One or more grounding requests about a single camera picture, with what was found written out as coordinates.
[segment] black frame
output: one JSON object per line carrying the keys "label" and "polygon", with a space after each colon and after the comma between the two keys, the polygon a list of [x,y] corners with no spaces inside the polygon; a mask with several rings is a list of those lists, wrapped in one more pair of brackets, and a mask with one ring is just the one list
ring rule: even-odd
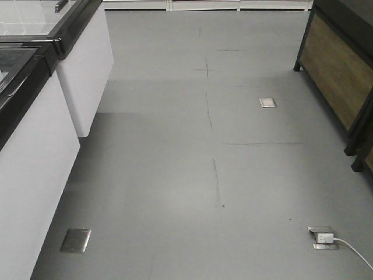
{"label": "black frame", "polygon": [[370,131],[367,141],[365,142],[364,146],[360,149],[354,163],[351,165],[351,168],[355,172],[362,172],[363,170],[369,170],[370,173],[373,175],[373,170],[371,170],[366,163],[366,158],[370,154],[373,148],[373,130]]}
{"label": "black frame", "polygon": [[[362,47],[354,42],[354,40],[346,34],[341,28],[339,28],[335,22],[333,22],[327,14],[325,14],[318,6],[319,3],[323,3],[323,1],[315,1],[314,7],[311,10],[309,15],[309,19],[307,22],[307,26],[305,29],[305,33],[302,39],[302,43],[298,52],[297,59],[295,61],[295,65],[293,70],[298,72],[303,68],[306,75],[312,80],[312,77],[307,72],[307,68],[302,64],[300,61],[302,51],[305,46],[305,42],[307,40],[307,35],[309,29],[311,27],[312,20],[314,15],[318,15],[369,67],[373,69],[373,59],[371,54],[367,53]],[[329,111],[332,113],[333,118],[338,123],[339,128],[344,132],[347,137],[347,146],[344,150],[346,155],[355,155],[357,152],[358,147],[363,142],[364,138],[366,137],[365,131],[367,130],[371,119],[373,118],[373,88],[369,92],[366,100],[364,101],[363,105],[361,106],[354,122],[352,123],[350,129],[346,129],[342,124],[341,120],[334,112],[332,107],[330,106],[329,102],[325,99],[324,95],[322,94],[320,88],[317,84],[312,80],[312,83],[316,86],[318,90],[318,96],[323,100],[323,103],[329,108]]]}
{"label": "black frame", "polygon": [[0,36],[0,43],[51,43],[60,60],[71,52],[102,0],[77,0],[46,36]]}
{"label": "black frame", "polygon": [[0,94],[3,106],[0,107],[0,151],[28,111],[41,89],[53,74],[58,58],[51,44],[15,44],[15,50],[35,49],[33,56],[26,60],[17,74],[8,81]]}

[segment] stainless steel plate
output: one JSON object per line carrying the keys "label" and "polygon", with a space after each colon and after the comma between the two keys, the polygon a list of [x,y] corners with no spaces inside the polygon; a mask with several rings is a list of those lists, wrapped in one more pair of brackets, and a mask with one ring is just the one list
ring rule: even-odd
{"label": "stainless steel plate", "polygon": [[69,229],[60,251],[63,253],[84,253],[92,230]]}
{"label": "stainless steel plate", "polygon": [[316,250],[339,250],[339,246],[337,244],[315,244],[314,248]]}
{"label": "stainless steel plate", "polygon": [[276,102],[273,98],[259,98],[262,108],[276,108]]}

